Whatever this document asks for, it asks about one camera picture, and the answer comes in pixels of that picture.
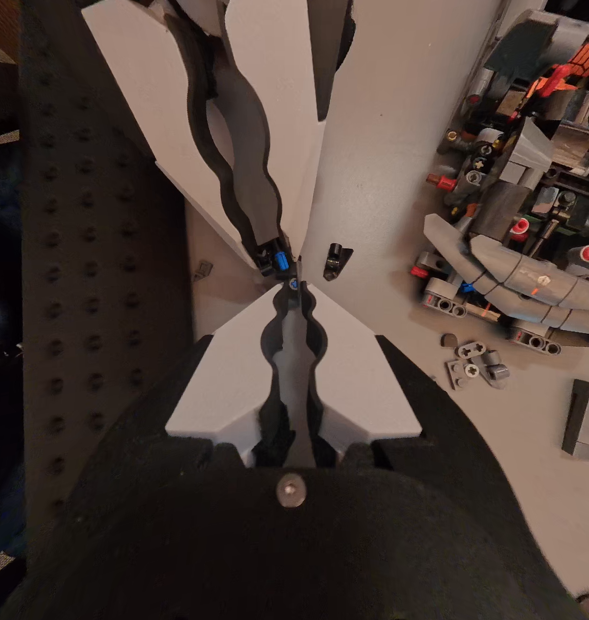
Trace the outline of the black perforated board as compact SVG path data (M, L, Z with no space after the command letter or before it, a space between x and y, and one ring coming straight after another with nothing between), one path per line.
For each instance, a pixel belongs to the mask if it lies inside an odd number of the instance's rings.
M192 340L183 198L83 6L20 2L29 562L102 436Z

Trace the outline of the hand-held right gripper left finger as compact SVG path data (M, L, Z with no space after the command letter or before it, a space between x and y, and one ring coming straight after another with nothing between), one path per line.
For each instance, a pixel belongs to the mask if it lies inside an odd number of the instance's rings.
M246 466L279 467L295 438L275 355L290 288L278 284L216 330L166 423L172 437L231 444Z

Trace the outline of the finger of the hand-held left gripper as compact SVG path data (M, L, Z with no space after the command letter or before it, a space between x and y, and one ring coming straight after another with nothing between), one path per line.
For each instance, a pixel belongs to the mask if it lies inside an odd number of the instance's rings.
M307 1L228 1L221 14L234 191L255 242L305 243L325 120L319 120Z
M166 17L165 1L97 1L81 9L150 147L156 165L189 204L250 267L241 234L228 220L220 184L192 138L187 113L189 79Z

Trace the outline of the grey lego car section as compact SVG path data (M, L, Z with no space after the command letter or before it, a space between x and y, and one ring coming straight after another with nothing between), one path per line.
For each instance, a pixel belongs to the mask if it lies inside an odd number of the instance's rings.
M589 346L589 129L451 129L438 150L464 160L427 177L448 212L425 217L410 269L421 305L500 324L545 355Z

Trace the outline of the dark grey lego panel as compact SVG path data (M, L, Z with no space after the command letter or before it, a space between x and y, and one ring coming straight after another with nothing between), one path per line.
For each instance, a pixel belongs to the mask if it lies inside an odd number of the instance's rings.
M589 382L574 379L561 449L578 461L589 462Z

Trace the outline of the black lego piece blue pin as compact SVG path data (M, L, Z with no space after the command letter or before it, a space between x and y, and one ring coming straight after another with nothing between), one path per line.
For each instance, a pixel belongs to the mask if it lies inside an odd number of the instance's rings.
M292 259L287 244L275 237L258 246L255 263L264 278L275 276L283 280L291 272Z

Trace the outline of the black lego connector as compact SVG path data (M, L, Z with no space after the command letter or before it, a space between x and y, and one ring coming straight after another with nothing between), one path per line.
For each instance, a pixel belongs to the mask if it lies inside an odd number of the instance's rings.
M341 274L353 252L353 249L343 247L341 244L330 244L323 271L324 279L328 282L335 280Z

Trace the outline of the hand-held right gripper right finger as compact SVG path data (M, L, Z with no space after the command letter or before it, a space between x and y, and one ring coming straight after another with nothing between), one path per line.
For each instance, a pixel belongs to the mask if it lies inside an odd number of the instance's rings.
M312 284L300 283L300 299L314 357L306 407L315 465L333 468L354 444L419 437L422 426L374 331Z

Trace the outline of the light grey small lego plate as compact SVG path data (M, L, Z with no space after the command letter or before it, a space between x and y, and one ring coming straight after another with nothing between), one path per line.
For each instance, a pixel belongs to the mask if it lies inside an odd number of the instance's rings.
M454 359L445 362L445 369L454 391L462 391L469 382L480 376L480 369L469 360Z

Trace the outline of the grey lego connector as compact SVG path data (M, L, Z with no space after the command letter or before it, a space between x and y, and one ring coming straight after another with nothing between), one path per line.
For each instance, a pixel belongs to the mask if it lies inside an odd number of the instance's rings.
M496 350L482 354L480 373L486 382L495 389L504 389L510 377L510 370L502 362L500 353Z

